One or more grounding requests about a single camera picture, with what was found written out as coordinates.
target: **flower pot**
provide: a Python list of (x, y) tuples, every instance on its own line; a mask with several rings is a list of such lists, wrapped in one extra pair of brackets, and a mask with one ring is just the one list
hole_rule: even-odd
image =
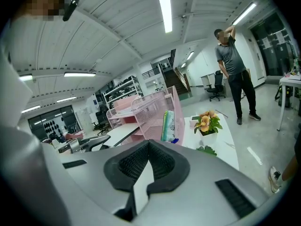
[(199, 131), (199, 133), (201, 134), (201, 138), (202, 138), (201, 140), (202, 140), (204, 145), (210, 146), (210, 145), (212, 145), (216, 142), (216, 139), (217, 139), (217, 133), (216, 132), (212, 133), (212, 134), (209, 134), (209, 135), (205, 135), (205, 136), (201, 133), (201, 131)]

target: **desk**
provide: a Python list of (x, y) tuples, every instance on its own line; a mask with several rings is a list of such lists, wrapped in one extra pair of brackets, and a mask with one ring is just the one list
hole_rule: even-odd
[(280, 131), (282, 120), (283, 120), (283, 115), (284, 115), (286, 87), (291, 86), (293, 88), (293, 100), (294, 100), (294, 97), (295, 97), (295, 87), (301, 89), (301, 80), (292, 80), (292, 78), (300, 79), (301, 76), (299, 76), (299, 77), (298, 76), (283, 77), (283, 78), (280, 79), (280, 83), (282, 84), (282, 105), (281, 105), (281, 114), (280, 114), (278, 128), (277, 128), (278, 131)]
[(107, 133), (107, 135), (111, 136), (111, 138), (107, 142), (105, 142), (104, 145), (107, 145), (109, 147), (118, 146), (122, 141), (124, 141), (126, 138), (128, 138), (138, 129), (139, 129), (138, 123), (127, 123), (113, 130), (110, 130)]
[[(210, 147), (215, 150), (218, 158), (222, 159), (236, 170), (239, 170), (238, 158), (230, 129), (223, 114), (219, 113), (217, 115), (220, 118), (220, 124), (223, 129), (218, 130), (216, 142), (210, 145)], [(194, 129), (190, 128), (189, 121), (190, 117), (185, 117), (185, 131), (182, 145), (195, 150), (204, 145), (201, 141), (201, 135), (199, 133), (194, 134)]]

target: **person's arm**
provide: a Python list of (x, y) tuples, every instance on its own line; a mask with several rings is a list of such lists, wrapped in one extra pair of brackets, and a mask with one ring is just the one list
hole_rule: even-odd
[(218, 61), (218, 65), (219, 65), (221, 71), (223, 72), (223, 74), (224, 74), (224, 75), (227, 77), (227, 79), (228, 79), (228, 78), (229, 78), (229, 75), (228, 75), (228, 73), (227, 73), (227, 71), (226, 71), (226, 68), (225, 68), (224, 63), (222, 62), (222, 60), (219, 60), (219, 61)]
[(225, 33), (230, 33), (231, 37), (235, 39), (235, 26), (232, 25), (225, 30)]

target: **black pants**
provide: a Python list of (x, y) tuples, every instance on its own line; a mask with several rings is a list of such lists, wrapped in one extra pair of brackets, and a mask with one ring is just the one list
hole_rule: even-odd
[(240, 105), (241, 89), (244, 90), (246, 97), (248, 99), (250, 114), (255, 114), (256, 113), (255, 90), (248, 71), (245, 70), (242, 73), (230, 75), (228, 81), (234, 99), (237, 117), (238, 118), (242, 117), (242, 111)]

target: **staircase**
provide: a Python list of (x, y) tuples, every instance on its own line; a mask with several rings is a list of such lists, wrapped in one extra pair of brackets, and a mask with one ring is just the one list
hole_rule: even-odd
[(181, 80), (178, 78), (178, 76), (175, 74), (173, 70), (166, 71), (164, 73), (165, 75), (165, 84), (167, 88), (175, 86), (178, 95), (188, 93), (185, 86), (182, 84)]

